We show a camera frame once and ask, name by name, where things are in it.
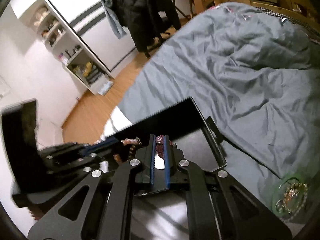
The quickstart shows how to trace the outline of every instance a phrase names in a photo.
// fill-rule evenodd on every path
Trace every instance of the bed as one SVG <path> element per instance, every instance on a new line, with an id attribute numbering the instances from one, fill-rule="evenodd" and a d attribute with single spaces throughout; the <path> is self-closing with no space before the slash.
<path id="1" fill-rule="evenodd" d="M 271 208 L 283 177 L 298 172 L 312 178 L 319 171 L 318 39 L 249 5 L 228 2 L 206 10 L 146 63 L 101 139 L 192 97 L 241 149 L 221 144 L 226 170 Z M 188 239 L 179 195 L 137 199 L 132 215 L 138 239 Z"/>

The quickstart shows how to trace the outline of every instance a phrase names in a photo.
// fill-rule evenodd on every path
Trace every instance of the triangular cutout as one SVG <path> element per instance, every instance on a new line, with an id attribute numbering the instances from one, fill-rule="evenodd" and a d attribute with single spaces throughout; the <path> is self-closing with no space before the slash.
<path id="1" fill-rule="evenodd" d="M 58 214 L 72 221 L 75 221 L 78 218 L 88 191 L 88 186 L 82 187 L 76 194 L 73 195 L 72 198 L 69 199 L 67 203 L 59 208 Z"/>
<path id="2" fill-rule="evenodd" d="M 230 187 L 230 191 L 242 219 L 247 220 L 259 215 L 259 209 L 242 192 L 235 187 Z"/>

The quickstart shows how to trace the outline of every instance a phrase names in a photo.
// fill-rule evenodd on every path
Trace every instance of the black jacket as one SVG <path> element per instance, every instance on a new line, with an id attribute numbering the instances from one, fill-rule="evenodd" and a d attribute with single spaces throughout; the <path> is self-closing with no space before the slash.
<path id="1" fill-rule="evenodd" d="M 178 14 L 171 0 L 112 0 L 112 10 L 121 26 L 128 27 L 139 52 L 147 51 L 153 38 L 165 32 L 171 25 L 181 28 Z M 166 24 L 160 17 L 164 11 L 169 20 Z"/>

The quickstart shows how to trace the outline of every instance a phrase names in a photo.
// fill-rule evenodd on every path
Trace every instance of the blue cloth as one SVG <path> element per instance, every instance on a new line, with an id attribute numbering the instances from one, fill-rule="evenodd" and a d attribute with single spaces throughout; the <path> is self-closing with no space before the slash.
<path id="1" fill-rule="evenodd" d="M 116 13 L 111 10 L 112 0 L 101 0 L 101 3 L 113 33 L 117 36 L 118 39 L 126 36 L 127 33 L 122 28 Z"/>

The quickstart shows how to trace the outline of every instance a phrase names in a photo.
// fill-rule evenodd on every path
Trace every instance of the gray blanket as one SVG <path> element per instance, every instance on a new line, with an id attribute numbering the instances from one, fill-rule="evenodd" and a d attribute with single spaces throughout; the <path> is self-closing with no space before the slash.
<path id="1" fill-rule="evenodd" d="M 224 3 L 171 37 L 118 107 L 135 123 L 193 97 L 203 116 L 248 153 L 223 142 L 226 170 L 271 208 L 286 174 L 319 170 L 319 67 L 320 46 L 301 26 Z"/>

